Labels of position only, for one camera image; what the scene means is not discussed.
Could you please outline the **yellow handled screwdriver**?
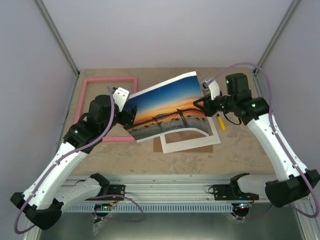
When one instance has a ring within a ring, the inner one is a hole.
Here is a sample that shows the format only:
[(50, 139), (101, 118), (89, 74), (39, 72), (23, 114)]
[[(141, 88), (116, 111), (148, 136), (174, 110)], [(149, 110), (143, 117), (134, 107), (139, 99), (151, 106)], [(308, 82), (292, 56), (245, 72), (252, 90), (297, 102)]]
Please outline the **yellow handled screwdriver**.
[(217, 117), (217, 120), (218, 120), (219, 125), (221, 127), (221, 130), (225, 131), (226, 127), (225, 127), (225, 124), (224, 124), (224, 121), (223, 121), (222, 117), (220, 116), (220, 114), (217, 114), (216, 117)]

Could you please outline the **sunset photo with white mat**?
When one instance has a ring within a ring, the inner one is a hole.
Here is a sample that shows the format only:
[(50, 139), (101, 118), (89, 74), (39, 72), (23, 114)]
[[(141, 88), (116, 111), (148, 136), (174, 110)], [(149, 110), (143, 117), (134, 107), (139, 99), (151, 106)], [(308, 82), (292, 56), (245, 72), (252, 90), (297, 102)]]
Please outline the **sunset photo with white mat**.
[(132, 125), (123, 128), (137, 142), (183, 131), (208, 136), (208, 119), (194, 106), (203, 96), (196, 71), (165, 80), (129, 97), (123, 109), (136, 108), (136, 116)]

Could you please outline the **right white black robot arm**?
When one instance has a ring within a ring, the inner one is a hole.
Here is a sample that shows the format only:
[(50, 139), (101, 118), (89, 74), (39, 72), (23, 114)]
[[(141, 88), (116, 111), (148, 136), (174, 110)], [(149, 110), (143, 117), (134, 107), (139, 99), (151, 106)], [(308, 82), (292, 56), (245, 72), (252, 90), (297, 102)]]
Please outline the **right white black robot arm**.
[(250, 173), (236, 175), (230, 180), (231, 197), (240, 200), (247, 193), (256, 194), (267, 197), (273, 206), (281, 208), (310, 195), (320, 181), (320, 174), (316, 169), (308, 169), (289, 146), (267, 101), (252, 96), (248, 78), (243, 73), (227, 75), (225, 82), (226, 95), (214, 78), (204, 80), (202, 85), (208, 94), (194, 101), (194, 106), (207, 117), (219, 112), (233, 113), (260, 142), (276, 177), (269, 180)]

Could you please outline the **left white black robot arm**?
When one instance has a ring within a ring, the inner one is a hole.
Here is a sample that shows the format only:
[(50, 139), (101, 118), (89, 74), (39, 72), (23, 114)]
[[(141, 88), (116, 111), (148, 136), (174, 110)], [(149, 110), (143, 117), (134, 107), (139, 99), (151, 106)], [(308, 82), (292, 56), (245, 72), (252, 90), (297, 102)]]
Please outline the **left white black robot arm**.
[(90, 199), (120, 198), (110, 191), (110, 182), (99, 173), (67, 190), (62, 190), (61, 186), (115, 124), (133, 123), (136, 107), (130, 111), (123, 109), (128, 98), (128, 93), (116, 91), (111, 95), (98, 95), (91, 101), (88, 112), (69, 128), (54, 158), (37, 180), (24, 192), (15, 192), (10, 198), (19, 209), (19, 216), (25, 214), (33, 226), (47, 230), (75, 204)]

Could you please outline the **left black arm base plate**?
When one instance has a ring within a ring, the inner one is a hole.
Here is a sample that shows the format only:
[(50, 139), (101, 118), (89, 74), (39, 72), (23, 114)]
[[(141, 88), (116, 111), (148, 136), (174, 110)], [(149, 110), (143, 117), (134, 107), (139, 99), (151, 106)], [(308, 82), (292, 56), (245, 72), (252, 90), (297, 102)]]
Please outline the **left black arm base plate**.
[[(126, 192), (126, 186), (124, 184), (110, 184), (108, 187), (102, 187), (98, 196), (106, 195), (120, 195), (124, 196)], [(109, 196), (102, 198), (103, 201), (123, 201), (122, 197)]]

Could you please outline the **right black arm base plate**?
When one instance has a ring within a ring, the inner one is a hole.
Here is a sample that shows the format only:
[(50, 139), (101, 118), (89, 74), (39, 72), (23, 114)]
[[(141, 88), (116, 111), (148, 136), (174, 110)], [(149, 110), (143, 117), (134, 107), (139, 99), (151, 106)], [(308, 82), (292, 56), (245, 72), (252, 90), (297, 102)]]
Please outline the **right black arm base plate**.
[(241, 195), (234, 195), (228, 184), (212, 185), (208, 188), (208, 193), (213, 195), (216, 201), (235, 201), (243, 199)]

